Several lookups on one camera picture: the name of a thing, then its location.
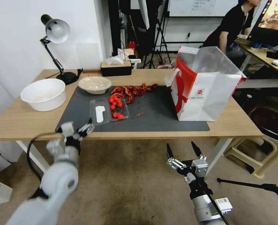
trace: wooden table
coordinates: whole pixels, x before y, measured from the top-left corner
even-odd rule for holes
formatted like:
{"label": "wooden table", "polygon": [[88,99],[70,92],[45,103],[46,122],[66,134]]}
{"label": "wooden table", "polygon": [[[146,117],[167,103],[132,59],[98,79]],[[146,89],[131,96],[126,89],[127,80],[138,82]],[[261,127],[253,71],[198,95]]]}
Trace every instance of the wooden table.
{"label": "wooden table", "polygon": [[[35,80],[44,79],[57,70],[43,70]],[[108,77],[113,86],[118,85],[141,85],[145,82],[147,85],[157,83],[165,85],[164,77],[171,76],[173,70],[168,69],[149,69],[133,70],[130,76]],[[100,73],[81,74],[85,76],[101,76]],[[16,99],[12,105],[0,116],[0,141],[16,141],[24,151],[27,151],[27,145],[31,139],[41,133],[53,132],[60,120],[75,88],[78,83],[75,82],[66,86],[66,101],[59,108],[48,111],[38,112],[33,110],[28,104],[20,98]],[[208,122],[210,131],[190,131],[190,132],[93,132],[85,140],[112,140],[112,139],[176,139],[176,138],[220,138],[217,146],[213,150],[209,162],[208,171],[223,154],[233,138],[242,137],[260,137],[262,133],[240,108],[240,106],[231,97],[220,118],[216,122]],[[43,136],[38,140],[50,140],[60,137],[59,134]],[[32,146],[30,157],[45,172],[48,163]]]}
{"label": "wooden table", "polygon": [[[278,71],[278,66],[275,66],[272,64],[272,61],[275,59],[267,58],[266,52],[264,49],[251,49],[247,45],[240,44],[236,42],[237,45],[241,50],[243,50],[247,56],[240,67],[240,70],[243,71],[247,64],[249,63],[251,57],[255,57],[258,60],[260,60],[265,66],[273,68],[274,70]],[[249,79],[242,83],[238,88],[278,88],[278,79]]]}

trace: lamp shade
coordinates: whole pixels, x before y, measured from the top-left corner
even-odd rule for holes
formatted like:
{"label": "lamp shade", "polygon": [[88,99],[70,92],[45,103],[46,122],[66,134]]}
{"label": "lamp shade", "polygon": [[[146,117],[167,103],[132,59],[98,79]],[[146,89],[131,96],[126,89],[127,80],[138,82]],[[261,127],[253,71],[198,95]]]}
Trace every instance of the lamp shade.
{"label": "lamp shade", "polygon": [[62,20],[52,19],[49,15],[42,15],[41,21],[45,25],[48,39],[56,44],[63,43],[70,34],[69,25]]}

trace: chair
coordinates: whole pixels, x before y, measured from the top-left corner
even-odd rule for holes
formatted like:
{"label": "chair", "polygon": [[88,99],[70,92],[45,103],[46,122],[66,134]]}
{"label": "chair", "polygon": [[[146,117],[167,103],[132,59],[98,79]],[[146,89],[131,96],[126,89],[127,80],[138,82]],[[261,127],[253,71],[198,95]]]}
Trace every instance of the chair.
{"label": "chair", "polygon": [[263,161],[257,161],[238,150],[238,146],[247,138],[234,139],[224,156],[233,155],[244,161],[253,168],[251,174],[258,178],[263,178],[264,174],[278,162],[278,113],[265,108],[257,108],[251,114],[251,120],[264,134],[261,139],[264,141],[262,146],[270,146],[271,150]]}

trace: red and white bag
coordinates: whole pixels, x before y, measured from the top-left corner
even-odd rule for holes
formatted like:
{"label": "red and white bag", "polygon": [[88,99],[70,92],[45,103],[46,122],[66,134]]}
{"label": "red and white bag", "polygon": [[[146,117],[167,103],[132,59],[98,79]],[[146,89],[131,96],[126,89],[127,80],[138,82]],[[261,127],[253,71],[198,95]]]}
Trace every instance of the red and white bag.
{"label": "red and white bag", "polygon": [[179,121],[216,121],[246,76],[217,47],[180,47],[171,78]]}

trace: white plastic basin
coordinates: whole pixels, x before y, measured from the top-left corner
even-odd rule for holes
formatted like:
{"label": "white plastic basin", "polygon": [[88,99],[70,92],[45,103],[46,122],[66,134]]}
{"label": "white plastic basin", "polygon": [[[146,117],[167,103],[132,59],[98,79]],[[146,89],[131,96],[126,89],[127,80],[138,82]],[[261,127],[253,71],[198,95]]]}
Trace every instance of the white plastic basin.
{"label": "white plastic basin", "polygon": [[78,82],[78,86],[91,94],[103,94],[112,82],[104,77],[85,77]]}
{"label": "white plastic basin", "polygon": [[37,111],[49,111],[65,102],[65,86],[59,79],[39,80],[24,88],[20,97]]}

